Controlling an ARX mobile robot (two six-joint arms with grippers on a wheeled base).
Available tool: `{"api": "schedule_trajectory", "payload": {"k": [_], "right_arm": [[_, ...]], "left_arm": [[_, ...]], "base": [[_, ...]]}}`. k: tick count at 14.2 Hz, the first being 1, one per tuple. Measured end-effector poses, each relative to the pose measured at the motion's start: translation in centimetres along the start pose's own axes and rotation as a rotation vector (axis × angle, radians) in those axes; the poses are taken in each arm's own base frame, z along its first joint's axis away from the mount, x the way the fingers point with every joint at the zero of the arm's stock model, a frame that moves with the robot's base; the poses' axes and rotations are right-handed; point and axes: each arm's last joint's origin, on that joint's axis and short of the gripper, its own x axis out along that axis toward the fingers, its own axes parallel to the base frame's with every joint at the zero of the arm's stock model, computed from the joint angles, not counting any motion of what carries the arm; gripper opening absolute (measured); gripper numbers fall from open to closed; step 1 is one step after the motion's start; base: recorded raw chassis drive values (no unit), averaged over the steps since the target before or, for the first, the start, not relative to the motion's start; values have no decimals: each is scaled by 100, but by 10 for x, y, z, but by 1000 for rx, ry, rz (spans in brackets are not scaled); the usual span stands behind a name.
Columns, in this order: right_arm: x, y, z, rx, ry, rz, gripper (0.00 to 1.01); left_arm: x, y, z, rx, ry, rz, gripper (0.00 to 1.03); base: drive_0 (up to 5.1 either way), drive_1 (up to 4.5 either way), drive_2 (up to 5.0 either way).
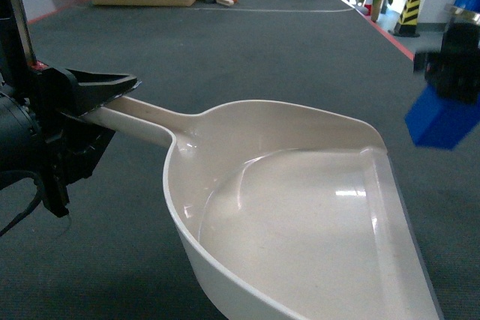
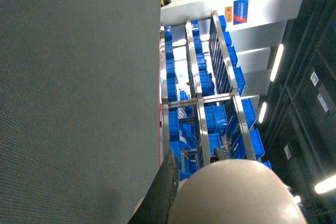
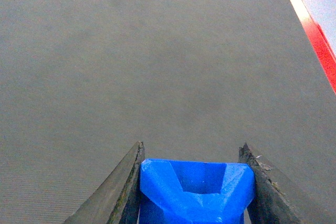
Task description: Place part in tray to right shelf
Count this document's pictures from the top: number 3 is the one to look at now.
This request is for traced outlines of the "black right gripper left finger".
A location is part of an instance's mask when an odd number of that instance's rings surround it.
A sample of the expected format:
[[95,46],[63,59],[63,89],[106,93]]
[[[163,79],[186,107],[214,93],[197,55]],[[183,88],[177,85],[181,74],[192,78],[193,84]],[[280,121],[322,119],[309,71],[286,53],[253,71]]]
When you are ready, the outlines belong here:
[[137,223],[143,142],[136,142],[97,190],[65,223]]

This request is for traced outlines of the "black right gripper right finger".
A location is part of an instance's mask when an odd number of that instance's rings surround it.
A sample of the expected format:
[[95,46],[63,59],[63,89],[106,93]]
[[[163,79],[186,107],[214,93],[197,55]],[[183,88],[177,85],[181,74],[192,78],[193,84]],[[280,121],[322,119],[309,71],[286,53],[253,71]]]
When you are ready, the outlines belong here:
[[251,223],[301,223],[278,184],[267,175],[266,165],[257,161],[247,143],[239,148],[238,162],[254,172],[255,198],[247,207]]

